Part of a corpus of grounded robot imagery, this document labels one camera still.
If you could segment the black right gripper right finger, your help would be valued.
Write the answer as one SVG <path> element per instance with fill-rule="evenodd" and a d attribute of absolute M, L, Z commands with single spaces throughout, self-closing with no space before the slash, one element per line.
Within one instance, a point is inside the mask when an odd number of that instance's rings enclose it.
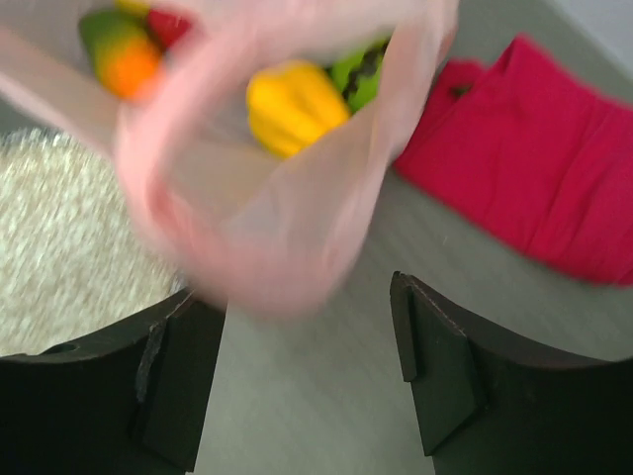
<path fill-rule="evenodd" d="M 395 273 L 390 299 L 424 454 L 438 474 L 628 474 L 632 363 L 570 353 Z"/>

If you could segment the pink plastic bag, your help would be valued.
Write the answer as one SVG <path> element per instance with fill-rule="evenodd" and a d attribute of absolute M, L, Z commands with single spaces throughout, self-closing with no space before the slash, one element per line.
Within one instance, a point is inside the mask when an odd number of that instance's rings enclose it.
<path fill-rule="evenodd" d="M 86 1 L 1 5 L 1 93 L 114 164 L 133 222 L 211 302 L 273 317 L 321 305 L 352 269 L 388 166 L 421 116 L 455 1 L 178 1 L 198 33 L 149 101 L 120 103 L 79 68 Z M 254 144 L 242 86 L 294 56 L 391 41 L 377 98 L 294 158 Z"/>

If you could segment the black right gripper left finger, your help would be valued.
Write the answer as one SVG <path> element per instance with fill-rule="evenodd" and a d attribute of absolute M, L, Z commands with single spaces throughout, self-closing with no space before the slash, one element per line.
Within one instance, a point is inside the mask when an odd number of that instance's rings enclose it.
<path fill-rule="evenodd" d="M 41 354 L 4 357 L 2 472 L 193 471 L 225 320 L 181 291 Z"/>

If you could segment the yellow fake bell pepper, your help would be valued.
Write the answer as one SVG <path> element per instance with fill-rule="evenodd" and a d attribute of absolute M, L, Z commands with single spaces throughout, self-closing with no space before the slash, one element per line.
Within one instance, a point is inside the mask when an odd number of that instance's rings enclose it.
<path fill-rule="evenodd" d="M 246 87 L 245 99 L 251 133 L 283 159 L 317 142 L 351 117 L 325 71 L 304 60 L 258 71 Z"/>

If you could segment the green fake watermelon ball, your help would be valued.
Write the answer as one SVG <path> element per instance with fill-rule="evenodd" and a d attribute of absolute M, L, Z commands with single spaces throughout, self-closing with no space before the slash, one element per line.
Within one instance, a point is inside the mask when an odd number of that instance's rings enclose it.
<path fill-rule="evenodd" d="M 390 39 L 387 37 L 370 47 L 358 50 L 326 69 L 352 113 L 356 113 L 376 97 L 382 62 Z"/>

